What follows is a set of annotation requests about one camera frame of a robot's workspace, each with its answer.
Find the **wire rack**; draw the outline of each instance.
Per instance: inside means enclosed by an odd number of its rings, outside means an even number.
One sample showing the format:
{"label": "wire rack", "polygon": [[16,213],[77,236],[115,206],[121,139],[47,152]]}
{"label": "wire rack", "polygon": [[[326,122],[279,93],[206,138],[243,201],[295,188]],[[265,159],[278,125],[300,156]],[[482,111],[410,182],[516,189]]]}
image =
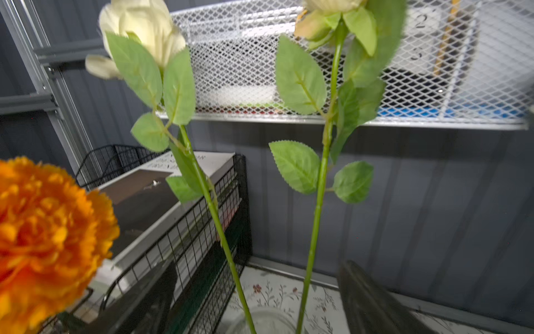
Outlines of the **wire rack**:
{"label": "wire rack", "polygon": [[[241,273],[252,253],[243,156],[234,156],[233,166],[215,183],[215,189],[219,200],[219,217],[226,229],[238,272]],[[218,240],[206,200],[202,198],[126,268],[105,293],[88,288],[72,308],[46,321],[40,333],[65,334],[82,328],[154,266],[169,258],[174,259],[178,281],[174,288],[167,332],[215,332],[235,288],[224,252],[217,246]]]}
{"label": "wire rack", "polygon": [[[244,0],[173,13],[191,48],[197,118],[322,122],[284,107],[275,86],[278,38],[295,39],[301,10],[301,0]],[[382,74],[387,88],[379,116],[370,124],[526,127],[523,116],[534,104],[532,0],[412,0],[407,15],[404,39]],[[329,84],[333,48],[311,54]]]}
{"label": "wire rack", "polygon": [[155,153],[141,146],[102,146],[85,156],[74,178],[79,186],[91,190],[163,153]]}

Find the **printed number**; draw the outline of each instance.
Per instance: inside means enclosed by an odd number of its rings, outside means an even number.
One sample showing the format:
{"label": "printed number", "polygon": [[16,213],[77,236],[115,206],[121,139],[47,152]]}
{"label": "printed number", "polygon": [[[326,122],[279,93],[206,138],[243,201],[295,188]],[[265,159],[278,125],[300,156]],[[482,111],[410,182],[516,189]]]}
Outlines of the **printed number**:
{"label": "printed number", "polygon": [[423,48],[418,46],[417,48],[413,48],[414,55],[410,57],[412,60],[418,60],[423,58]]}
{"label": "printed number", "polygon": [[426,14],[419,14],[417,15],[417,17],[415,18],[415,21],[417,22],[415,24],[415,27],[416,28],[426,28],[427,25],[426,25],[426,21],[428,20],[428,16]]}

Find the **white mesh shelf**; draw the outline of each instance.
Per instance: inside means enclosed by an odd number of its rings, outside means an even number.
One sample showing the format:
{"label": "white mesh shelf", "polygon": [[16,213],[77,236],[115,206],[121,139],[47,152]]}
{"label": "white mesh shelf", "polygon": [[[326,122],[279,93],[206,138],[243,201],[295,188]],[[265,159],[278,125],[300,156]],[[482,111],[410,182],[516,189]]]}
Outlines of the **white mesh shelf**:
{"label": "white mesh shelf", "polygon": [[[534,104],[534,1],[409,4],[404,39],[382,74],[388,85],[371,124],[525,128]],[[275,86],[278,37],[294,38],[301,10],[299,0],[244,0],[173,14],[191,48],[197,119],[322,122],[284,107]],[[346,52],[350,41],[345,45]],[[329,83],[333,48],[311,54]]]}

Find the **floral tablecloth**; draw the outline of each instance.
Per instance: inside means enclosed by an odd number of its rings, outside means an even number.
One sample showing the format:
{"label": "floral tablecloth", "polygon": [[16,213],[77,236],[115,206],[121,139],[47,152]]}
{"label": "floral tablecloth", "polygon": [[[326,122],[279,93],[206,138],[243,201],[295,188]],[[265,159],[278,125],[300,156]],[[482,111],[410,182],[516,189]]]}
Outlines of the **floral tablecloth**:
{"label": "floral tablecloth", "polygon": [[[297,321],[302,295],[302,282],[267,271],[246,267],[241,284],[250,308],[274,307]],[[234,291],[223,314],[218,334],[225,334],[230,324],[241,313],[241,302]],[[492,334],[466,325],[414,312],[427,326],[440,334]],[[349,334],[347,320],[338,291],[312,285],[308,296],[305,334]]]}

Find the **orange carnation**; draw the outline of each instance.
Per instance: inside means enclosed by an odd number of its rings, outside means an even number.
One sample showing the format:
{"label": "orange carnation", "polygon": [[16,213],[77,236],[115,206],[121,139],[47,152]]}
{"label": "orange carnation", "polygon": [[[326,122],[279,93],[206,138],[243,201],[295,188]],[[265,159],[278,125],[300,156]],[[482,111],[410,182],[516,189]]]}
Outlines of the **orange carnation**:
{"label": "orange carnation", "polygon": [[80,298],[119,236],[111,201],[64,169],[0,160],[0,328],[35,331]]}

